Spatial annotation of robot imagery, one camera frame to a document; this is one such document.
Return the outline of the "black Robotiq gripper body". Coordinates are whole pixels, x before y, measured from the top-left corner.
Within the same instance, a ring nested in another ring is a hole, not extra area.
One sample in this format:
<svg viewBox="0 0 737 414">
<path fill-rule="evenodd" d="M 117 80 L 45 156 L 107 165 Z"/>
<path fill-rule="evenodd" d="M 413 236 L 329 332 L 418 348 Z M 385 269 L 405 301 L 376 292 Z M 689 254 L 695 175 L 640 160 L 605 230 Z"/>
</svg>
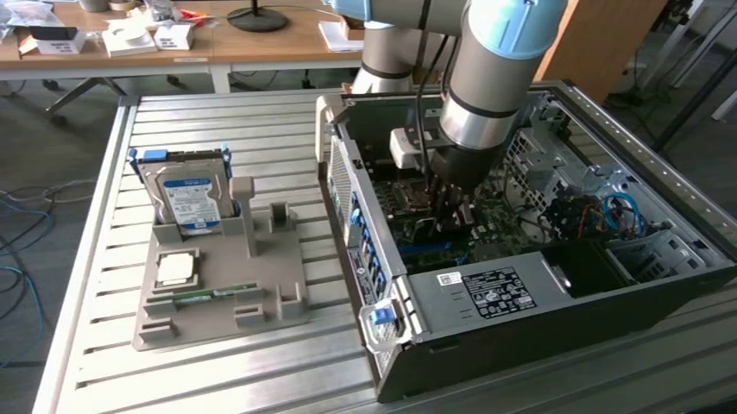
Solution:
<svg viewBox="0 0 737 414">
<path fill-rule="evenodd" d="M 475 192 L 500 163 L 501 147 L 472 150 L 465 147 L 441 147 L 432 156 L 432 190 L 455 186 L 461 192 Z"/>
</svg>

